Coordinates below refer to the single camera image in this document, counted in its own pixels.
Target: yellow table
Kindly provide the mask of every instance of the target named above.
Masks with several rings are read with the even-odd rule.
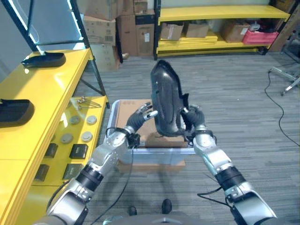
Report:
[[[65,53],[64,65],[30,69],[19,65],[0,83],[0,98],[29,99],[35,107],[26,124],[0,128],[1,225],[15,223],[61,115],[93,59],[90,49],[55,52]]]

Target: robot forearm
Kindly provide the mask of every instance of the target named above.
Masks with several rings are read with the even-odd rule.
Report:
[[[226,198],[233,203],[231,212],[237,224],[254,225],[268,218],[276,218],[273,210],[255,192],[225,152],[216,145],[212,132],[204,125],[198,125],[195,129],[195,152],[203,158],[224,190]]]

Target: cardboard box on shelf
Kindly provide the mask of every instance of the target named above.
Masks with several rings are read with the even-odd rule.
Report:
[[[103,20],[114,20],[123,11],[123,0],[77,0],[80,13]]]
[[[83,17],[86,35],[91,44],[116,45],[116,21],[106,21],[91,16]]]
[[[120,15],[133,15],[133,0],[118,0],[123,1],[123,9]]]
[[[123,15],[117,18],[117,25],[123,53],[137,56],[135,15]]]
[[[99,72],[116,71],[120,65],[120,59],[115,46],[110,44],[90,45],[96,59]]]
[[[150,99],[121,100],[119,114],[117,117],[117,127],[123,128],[130,115],[133,114],[141,105],[150,101]],[[137,133],[141,136],[141,145],[139,148],[186,148],[188,145],[187,142],[184,142],[182,136],[161,136],[156,130],[154,119],[146,121]]]
[[[167,40],[179,40],[183,29],[182,22],[163,23],[160,38]]]
[[[192,21],[185,23],[183,29],[187,38],[204,38],[209,25],[205,21]]]
[[[228,42],[242,42],[250,24],[240,20],[226,20],[221,27],[220,35]]]
[[[146,14],[148,10],[148,1],[147,0],[134,0],[134,12],[138,14]]]
[[[137,54],[139,56],[151,56],[154,44],[154,11],[150,10],[146,15],[135,16]]]

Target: round gray disc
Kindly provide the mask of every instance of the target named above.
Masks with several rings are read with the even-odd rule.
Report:
[[[72,124],[72,125],[75,125],[75,124],[78,124],[79,123],[79,121],[80,121],[80,117],[79,116],[72,116],[71,118],[70,118],[70,124]]]
[[[97,117],[94,115],[89,116],[88,118],[86,118],[86,122],[89,125],[94,125],[97,122]]]
[[[69,144],[73,140],[73,136],[69,133],[64,134],[61,136],[60,141],[63,144]]]
[[[93,138],[93,134],[90,131],[86,131],[81,135],[81,140],[83,142],[89,142],[90,140],[92,140]]]

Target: metal stand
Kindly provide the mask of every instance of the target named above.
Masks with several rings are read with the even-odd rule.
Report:
[[[9,0],[1,0],[1,2],[33,52],[38,51],[37,46],[43,46],[43,45],[63,45],[63,44],[84,43],[85,48],[90,48],[90,43],[89,43],[88,37],[86,35],[85,29],[83,26],[83,22],[80,17],[80,13],[79,13],[79,9],[78,9],[76,0],[70,0],[70,4],[72,7],[71,11],[74,13],[74,16],[76,18],[76,21],[77,21],[77,24],[78,24],[78,27],[80,29],[81,36],[83,37],[83,39],[82,40],[67,40],[67,41],[60,41],[60,42],[48,42],[48,43],[40,43],[40,42],[34,43],[30,37],[30,27],[31,27],[31,20],[32,20],[32,11],[34,8],[34,0],[30,0],[30,9],[29,9],[29,18],[28,18],[28,22],[27,22],[27,28],[25,28],[23,26],[21,20],[17,16],[17,13],[14,11],[12,5],[9,3]],[[92,86],[91,84],[87,83],[86,81],[84,81],[82,79],[81,79],[81,81],[88,87],[92,88],[97,93],[101,94],[102,96],[106,96],[106,92],[105,92],[102,80],[100,78],[100,73],[97,68],[94,56],[93,56],[93,60],[91,60],[91,63],[92,63],[93,71],[94,71],[94,74],[95,74],[95,77],[97,79],[100,89],[95,88],[94,86]],[[109,102],[106,103],[106,107],[110,108]]]
[[[300,83],[299,64],[296,64],[284,71],[281,69],[278,69],[277,67],[272,67],[272,69],[270,71],[276,72],[277,74],[287,77],[289,80],[293,81],[293,83],[291,85],[289,85],[284,91],[281,92],[281,96],[283,96],[286,92],[288,92],[290,89],[292,89],[293,87],[295,87],[296,85],[298,85]]]

